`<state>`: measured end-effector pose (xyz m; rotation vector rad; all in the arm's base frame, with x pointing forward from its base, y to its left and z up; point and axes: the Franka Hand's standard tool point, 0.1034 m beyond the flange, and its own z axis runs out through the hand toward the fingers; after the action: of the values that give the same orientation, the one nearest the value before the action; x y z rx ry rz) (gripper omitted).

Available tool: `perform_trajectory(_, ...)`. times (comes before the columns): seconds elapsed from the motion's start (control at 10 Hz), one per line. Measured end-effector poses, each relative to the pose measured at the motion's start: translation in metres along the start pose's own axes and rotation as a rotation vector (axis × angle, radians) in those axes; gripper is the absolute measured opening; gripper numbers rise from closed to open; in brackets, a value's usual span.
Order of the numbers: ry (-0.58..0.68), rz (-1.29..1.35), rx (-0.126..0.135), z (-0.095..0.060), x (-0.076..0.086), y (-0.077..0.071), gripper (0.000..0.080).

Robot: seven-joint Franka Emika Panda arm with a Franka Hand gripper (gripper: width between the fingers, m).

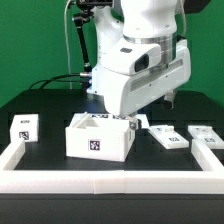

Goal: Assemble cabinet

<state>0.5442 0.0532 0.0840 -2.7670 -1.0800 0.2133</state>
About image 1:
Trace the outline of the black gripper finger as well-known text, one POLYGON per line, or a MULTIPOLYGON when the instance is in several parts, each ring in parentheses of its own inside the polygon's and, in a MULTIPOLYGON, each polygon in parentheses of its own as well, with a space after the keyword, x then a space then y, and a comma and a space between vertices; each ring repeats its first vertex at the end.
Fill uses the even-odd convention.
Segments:
POLYGON ((129 120, 129 126, 132 130, 137 130, 139 128, 139 122, 136 117, 131 117, 129 120))

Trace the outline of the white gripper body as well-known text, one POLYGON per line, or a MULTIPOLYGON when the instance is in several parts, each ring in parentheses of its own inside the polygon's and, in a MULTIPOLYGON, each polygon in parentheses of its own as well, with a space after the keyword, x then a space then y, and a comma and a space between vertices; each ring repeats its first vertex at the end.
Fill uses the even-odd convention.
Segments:
POLYGON ((179 41, 176 58, 166 69, 155 71, 161 62, 158 44, 119 41, 103 57, 101 80, 105 109, 124 118, 186 83, 191 74, 186 41, 179 41))

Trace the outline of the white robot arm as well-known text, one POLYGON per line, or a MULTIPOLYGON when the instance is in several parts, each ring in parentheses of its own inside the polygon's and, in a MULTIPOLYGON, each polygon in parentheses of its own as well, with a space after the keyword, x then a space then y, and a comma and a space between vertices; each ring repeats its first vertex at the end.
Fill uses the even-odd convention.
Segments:
POLYGON ((177 39, 175 15, 184 0, 96 0, 97 63, 90 92, 106 111, 137 123, 139 109, 165 97, 191 75, 185 39, 177 39))

